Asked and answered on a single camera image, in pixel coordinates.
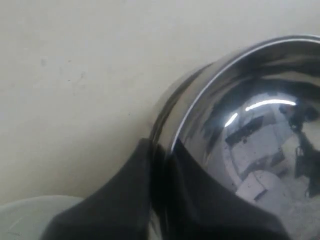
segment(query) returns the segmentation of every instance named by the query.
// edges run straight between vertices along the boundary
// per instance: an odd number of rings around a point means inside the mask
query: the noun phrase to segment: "shiny metal surface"
[[[277,215],[293,239],[318,239],[319,78],[320,38],[263,42],[202,69],[151,138],[167,155],[179,138],[212,178]]]

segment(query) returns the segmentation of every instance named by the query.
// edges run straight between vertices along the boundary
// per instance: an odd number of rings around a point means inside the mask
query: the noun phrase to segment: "stainless steel bowl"
[[[177,139],[215,180],[277,215],[294,239],[320,237],[320,38],[259,43],[180,79],[150,137]]]

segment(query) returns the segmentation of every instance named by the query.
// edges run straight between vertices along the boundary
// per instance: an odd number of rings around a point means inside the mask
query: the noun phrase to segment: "metal bowl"
[[[320,38],[262,42],[195,70],[164,97],[150,137],[179,139],[226,189],[277,215],[293,239],[320,236]]]

